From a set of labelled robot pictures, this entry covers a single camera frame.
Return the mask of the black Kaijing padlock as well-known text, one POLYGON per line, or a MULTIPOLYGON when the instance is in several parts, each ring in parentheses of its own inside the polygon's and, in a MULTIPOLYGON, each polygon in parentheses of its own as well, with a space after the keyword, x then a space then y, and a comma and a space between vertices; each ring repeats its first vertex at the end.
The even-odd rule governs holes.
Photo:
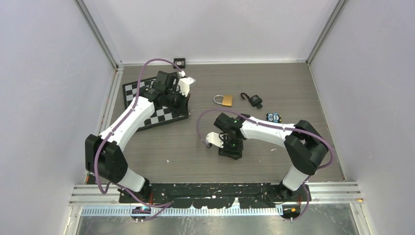
POLYGON ((243 100, 248 100, 253 107, 256 107, 258 103, 263 102, 258 95, 248 96, 246 93, 241 93, 240 96, 243 100))

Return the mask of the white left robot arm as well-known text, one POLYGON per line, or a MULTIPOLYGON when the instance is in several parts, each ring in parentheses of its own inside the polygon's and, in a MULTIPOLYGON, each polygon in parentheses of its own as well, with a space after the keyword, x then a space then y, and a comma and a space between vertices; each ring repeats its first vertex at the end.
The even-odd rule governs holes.
POLYGON ((86 170, 129 189, 137 202, 146 202, 149 181, 129 168, 123 151, 138 129, 186 117, 194 82, 184 72, 159 71, 155 77, 125 85, 125 111, 106 130, 85 140, 86 170))

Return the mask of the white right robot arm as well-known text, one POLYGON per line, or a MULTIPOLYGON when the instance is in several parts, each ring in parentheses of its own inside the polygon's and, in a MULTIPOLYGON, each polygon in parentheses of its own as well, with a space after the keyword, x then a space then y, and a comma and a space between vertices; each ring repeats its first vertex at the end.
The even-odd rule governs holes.
POLYGON ((330 151, 329 144, 305 120, 282 124, 250 115, 229 117, 221 113, 213 125, 221 132, 207 134, 206 142, 219 147, 221 156, 240 159, 245 140, 276 144, 287 151, 292 165, 278 185, 277 195, 281 200, 292 201, 297 197, 299 188, 316 173, 330 151))

